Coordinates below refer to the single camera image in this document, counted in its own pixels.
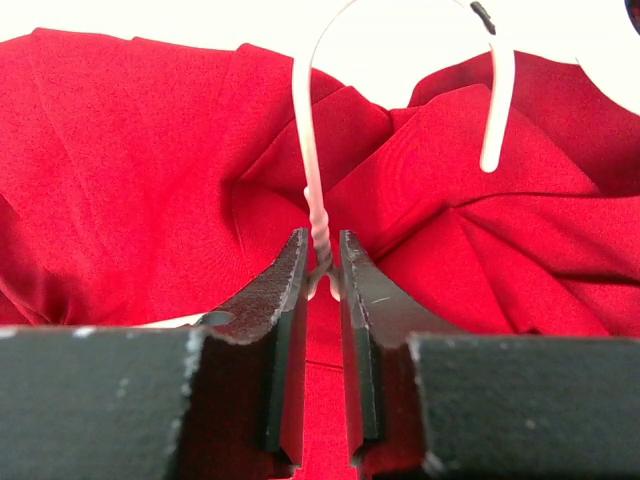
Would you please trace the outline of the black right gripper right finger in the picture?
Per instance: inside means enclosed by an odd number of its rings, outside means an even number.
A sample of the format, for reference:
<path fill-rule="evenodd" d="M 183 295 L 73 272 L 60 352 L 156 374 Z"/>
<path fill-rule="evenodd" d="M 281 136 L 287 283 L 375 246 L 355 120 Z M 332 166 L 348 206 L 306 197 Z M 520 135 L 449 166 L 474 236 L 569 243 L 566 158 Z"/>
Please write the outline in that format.
<path fill-rule="evenodd" d="M 635 479 L 639 344 L 474 335 L 340 234 L 349 455 L 363 479 Z"/>

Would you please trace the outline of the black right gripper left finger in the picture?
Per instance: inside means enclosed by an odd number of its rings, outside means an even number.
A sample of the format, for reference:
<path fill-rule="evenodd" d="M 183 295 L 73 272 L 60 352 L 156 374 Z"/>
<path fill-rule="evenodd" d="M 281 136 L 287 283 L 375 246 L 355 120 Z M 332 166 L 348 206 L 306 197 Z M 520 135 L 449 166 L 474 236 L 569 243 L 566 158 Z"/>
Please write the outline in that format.
<path fill-rule="evenodd" d="M 177 328 L 1 331 L 5 479 L 286 479 L 301 465 L 308 234 Z"/>

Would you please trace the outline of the red skirt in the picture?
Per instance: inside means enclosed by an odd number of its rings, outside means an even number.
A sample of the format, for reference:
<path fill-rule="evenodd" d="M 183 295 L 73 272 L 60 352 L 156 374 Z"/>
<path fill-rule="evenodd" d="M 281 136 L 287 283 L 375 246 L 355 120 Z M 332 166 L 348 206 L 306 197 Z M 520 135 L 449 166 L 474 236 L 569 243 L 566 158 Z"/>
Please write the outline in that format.
<path fill-rule="evenodd" d="M 639 120 L 576 66 L 516 57 L 496 172 L 478 157 L 481 55 L 387 110 L 315 73 L 312 112 L 340 295 L 340 234 L 474 335 L 639 344 Z M 192 326 L 307 230 L 289 58 L 37 30 L 1 46 L 1 331 Z M 303 456 L 289 478 L 363 479 L 348 448 L 341 299 L 307 299 Z"/>

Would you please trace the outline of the pink wire hanger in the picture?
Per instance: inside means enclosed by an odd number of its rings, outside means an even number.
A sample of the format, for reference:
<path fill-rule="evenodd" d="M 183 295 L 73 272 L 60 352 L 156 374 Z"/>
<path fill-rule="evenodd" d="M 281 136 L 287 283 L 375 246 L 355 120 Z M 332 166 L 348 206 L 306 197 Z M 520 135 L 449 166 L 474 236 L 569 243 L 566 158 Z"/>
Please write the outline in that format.
<path fill-rule="evenodd" d="M 473 13 L 480 19 L 490 47 L 493 80 L 479 166 L 482 172 L 493 173 L 500 163 L 513 98 L 515 51 L 497 32 L 484 1 L 460 1 L 458 4 L 464 12 Z M 314 27 L 293 57 L 291 79 L 295 124 L 306 180 L 303 193 L 309 209 L 312 245 L 317 260 L 317 266 L 308 277 L 308 297 L 313 298 L 320 281 L 327 278 L 331 296 L 336 301 L 341 299 L 339 268 L 334 262 L 329 216 L 324 204 L 312 112 L 311 77 L 314 56 L 321 40 L 332 24 L 351 5 L 350 1 L 344 2 L 322 26 Z"/>

